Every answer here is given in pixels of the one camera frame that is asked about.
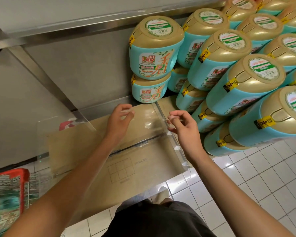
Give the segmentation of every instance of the stacked containers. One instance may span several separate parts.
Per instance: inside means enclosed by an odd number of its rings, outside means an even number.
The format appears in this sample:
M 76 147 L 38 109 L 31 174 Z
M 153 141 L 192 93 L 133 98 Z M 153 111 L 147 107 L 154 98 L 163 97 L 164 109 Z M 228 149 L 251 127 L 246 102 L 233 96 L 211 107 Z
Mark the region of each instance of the stacked containers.
M 205 150 L 213 156 L 225 156 L 249 149 L 237 143 L 229 133 L 229 121 L 209 132 L 204 139 Z
M 267 13 L 277 16 L 294 0 L 257 0 L 258 13 Z
M 146 80 L 133 74 L 131 81 L 134 98 L 147 104 L 160 100 L 167 90 L 170 76 L 171 72 L 158 80 Z
M 188 69 L 180 66 L 178 63 L 174 65 L 174 68 L 171 72 L 171 77 L 168 83 L 168 89 L 170 91 L 179 93 L 181 87 L 187 80 Z
M 229 132 L 246 147 L 296 137 L 296 86 L 280 88 L 239 113 Z
M 197 123 L 198 131 L 201 133 L 213 130 L 226 120 L 225 116 L 219 116 L 212 112 L 208 108 L 206 100 L 194 111 L 192 117 Z
M 209 92 L 207 106 L 217 115 L 233 115 L 284 82 L 284 68 L 262 54 L 248 55 L 234 64 Z
M 163 78 L 176 62 L 184 31 L 173 19 L 151 16 L 143 19 L 129 39 L 129 60 L 138 77 L 149 80 Z
M 237 30 L 245 33 L 252 42 L 251 53 L 257 53 L 272 39 L 283 31 L 283 24 L 275 16 L 257 13 L 250 15 L 238 27 Z
M 252 50 L 250 39 L 237 30 L 215 32 L 199 49 L 187 74 L 189 82 L 199 90 L 209 91 L 222 75 Z
M 222 10 L 229 19 L 231 29 L 236 29 L 244 19 L 256 11 L 257 4 L 254 0 L 228 0 Z
M 177 62 L 190 68 L 201 45 L 210 35 L 228 28 L 229 21 L 221 11 L 211 8 L 196 10 L 183 25 L 184 42 L 180 47 Z
M 180 110 L 193 112 L 205 100 L 208 91 L 200 91 L 193 87 L 187 80 L 178 94 L 175 104 Z
M 287 7 L 277 16 L 284 24 L 282 34 L 296 33 L 296 6 Z
M 259 52 L 276 59 L 286 72 L 296 69 L 296 34 L 287 33 L 266 44 Z

